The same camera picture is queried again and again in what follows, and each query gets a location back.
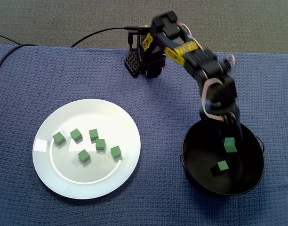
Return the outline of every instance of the black cable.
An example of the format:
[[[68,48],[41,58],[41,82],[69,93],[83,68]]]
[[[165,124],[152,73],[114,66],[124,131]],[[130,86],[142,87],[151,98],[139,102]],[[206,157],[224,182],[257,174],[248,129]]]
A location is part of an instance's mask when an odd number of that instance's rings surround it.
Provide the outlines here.
[[[81,43],[83,40],[85,40],[85,39],[87,39],[87,38],[89,38],[89,37],[91,37],[91,36],[93,36],[95,34],[98,34],[98,33],[101,33],[101,32],[105,32],[105,31],[109,31],[109,30],[125,30],[125,29],[126,29],[125,27],[112,27],[112,28],[106,28],[106,29],[103,29],[103,30],[99,30],[97,32],[91,33],[91,34],[87,35],[86,37],[80,39],[78,42],[74,43],[71,46],[71,48],[75,47],[77,44]]]
[[[3,36],[3,35],[1,35],[1,34],[0,34],[0,37],[5,38],[5,39],[7,39],[7,40],[9,40],[9,41],[11,41],[11,42],[14,42],[14,43],[16,43],[17,45],[21,45],[21,44],[18,43],[17,41],[14,41],[14,40],[12,40],[12,39],[10,39],[10,38],[7,38],[7,37],[5,37],[5,36]]]
[[[139,27],[137,27],[137,26],[106,28],[106,29],[99,30],[99,31],[97,31],[97,32],[94,32],[94,33],[91,33],[91,34],[87,35],[86,37],[80,39],[78,42],[74,43],[74,44],[71,46],[71,48],[72,48],[72,47],[75,47],[77,44],[81,43],[83,40],[85,40],[85,39],[87,39],[87,38],[89,38],[89,37],[91,37],[91,36],[93,36],[93,35],[95,35],[95,34],[101,33],[101,32],[105,32],[105,31],[109,31],[109,30],[128,30],[128,31],[133,30],[133,31],[137,31],[138,29],[139,29]]]
[[[0,67],[2,65],[2,63],[4,62],[4,60],[12,53],[14,52],[15,50],[23,47],[23,46],[36,46],[36,45],[33,45],[33,44],[21,44],[19,46],[15,46],[13,49],[11,49],[8,53],[6,53],[3,58],[0,60]]]

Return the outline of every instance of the black bowl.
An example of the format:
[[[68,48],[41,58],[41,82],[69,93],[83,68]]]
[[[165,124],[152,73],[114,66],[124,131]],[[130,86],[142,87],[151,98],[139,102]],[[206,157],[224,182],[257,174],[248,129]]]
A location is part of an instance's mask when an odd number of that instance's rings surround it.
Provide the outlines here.
[[[243,142],[237,154],[225,152],[215,132],[199,121],[187,132],[183,141],[182,165],[190,183],[209,195],[240,195],[254,189],[264,174],[264,145],[241,125]],[[229,170],[215,175],[212,168],[226,160]]]

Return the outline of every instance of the white plate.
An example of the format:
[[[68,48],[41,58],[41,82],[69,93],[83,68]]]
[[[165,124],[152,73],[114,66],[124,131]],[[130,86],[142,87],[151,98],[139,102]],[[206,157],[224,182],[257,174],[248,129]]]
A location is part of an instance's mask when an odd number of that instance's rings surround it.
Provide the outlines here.
[[[75,143],[70,132],[82,133]],[[88,131],[98,129],[105,150],[96,150]],[[60,146],[52,138],[61,132],[66,141]],[[114,159],[111,148],[119,146],[122,156]],[[91,156],[82,163],[78,153]],[[141,149],[138,128],[121,107],[104,100],[71,102],[53,112],[41,125],[33,144],[33,164],[42,182],[52,191],[73,199],[92,199],[120,187],[134,171]]]

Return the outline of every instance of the table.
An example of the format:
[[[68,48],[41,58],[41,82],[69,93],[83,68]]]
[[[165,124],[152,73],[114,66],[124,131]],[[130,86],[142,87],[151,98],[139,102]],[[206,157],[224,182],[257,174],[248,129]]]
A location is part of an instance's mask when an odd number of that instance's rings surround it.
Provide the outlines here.
[[[13,46],[0,45],[0,59]],[[179,156],[199,118],[195,80],[166,59],[156,79],[132,78],[127,50],[23,47],[0,68],[0,225],[288,226],[288,55],[236,53],[241,122],[265,142],[265,173],[251,192],[210,197],[192,188]],[[222,59],[226,53],[218,53]],[[40,125],[71,101],[98,98],[125,109],[141,137],[139,163],[116,191],[79,201],[37,176]]]

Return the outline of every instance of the green cube on plate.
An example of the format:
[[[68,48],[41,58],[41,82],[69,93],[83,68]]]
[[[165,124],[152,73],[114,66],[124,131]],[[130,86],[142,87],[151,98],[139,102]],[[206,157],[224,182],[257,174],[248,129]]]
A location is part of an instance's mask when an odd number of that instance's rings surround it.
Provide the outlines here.
[[[96,140],[99,138],[97,129],[92,129],[89,131],[89,137],[91,138],[91,141]]]
[[[96,149],[104,150],[105,148],[105,140],[104,139],[96,139]]]
[[[79,141],[82,138],[82,134],[79,132],[78,129],[74,129],[70,134],[75,142]]]
[[[55,142],[56,142],[58,145],[61,145],[61,144],[65,141],[64,136],[63,136],[60,132],[56,133],[56,134],[53,136],[53,139],[55,140]]]
[[[111,153],[112,153],[112,156],[114,159],[120,157],[121,156],[121,150],[120,150],[119,146],[111,148]]]
[[[78,153],[78,157],[83,163],[85,163],[87,160],[91,158],[91,156],[85,149],[83,149],[81,152]]]

